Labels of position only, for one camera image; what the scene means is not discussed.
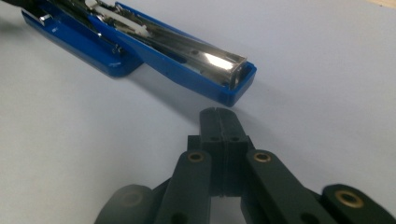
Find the stapler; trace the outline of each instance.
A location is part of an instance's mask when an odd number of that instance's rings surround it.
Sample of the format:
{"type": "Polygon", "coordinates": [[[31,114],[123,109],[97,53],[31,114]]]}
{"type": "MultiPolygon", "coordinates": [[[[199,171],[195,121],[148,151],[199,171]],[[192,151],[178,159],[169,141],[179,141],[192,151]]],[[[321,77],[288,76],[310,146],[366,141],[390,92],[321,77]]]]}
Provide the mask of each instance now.
{"type": "Polygon", "coordinates": [[[147,63],[177,84],[233,106],[251,85],[256,67],[121,3],[32,0],[26,22],[48,39],[111,77],[147,63]]]}

